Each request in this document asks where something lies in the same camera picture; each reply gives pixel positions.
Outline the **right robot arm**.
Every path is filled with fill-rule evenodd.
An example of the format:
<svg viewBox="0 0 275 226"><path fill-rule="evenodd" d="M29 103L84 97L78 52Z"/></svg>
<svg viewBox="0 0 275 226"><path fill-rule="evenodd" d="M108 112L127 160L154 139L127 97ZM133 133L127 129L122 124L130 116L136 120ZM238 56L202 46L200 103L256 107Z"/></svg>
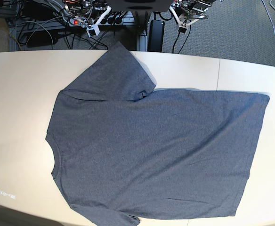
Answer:
<svg viewBox="0 0 275 226"><path fill-rule="evenodd" d="M109 8L106 0L63 0L68 14L83 18L90 24L95 23Z"/></svg>

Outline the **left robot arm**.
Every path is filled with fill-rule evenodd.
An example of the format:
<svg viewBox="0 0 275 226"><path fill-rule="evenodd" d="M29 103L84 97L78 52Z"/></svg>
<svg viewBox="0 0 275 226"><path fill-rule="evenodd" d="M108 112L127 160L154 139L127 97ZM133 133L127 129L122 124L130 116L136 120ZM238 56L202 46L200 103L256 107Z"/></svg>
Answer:
<svg viewBox="0 0 275 226"><path fill-rule="evenodd" d="M216 0L174 0L170 8L174 10L177 18L184 21L207 19L207 10Z"/></svg>

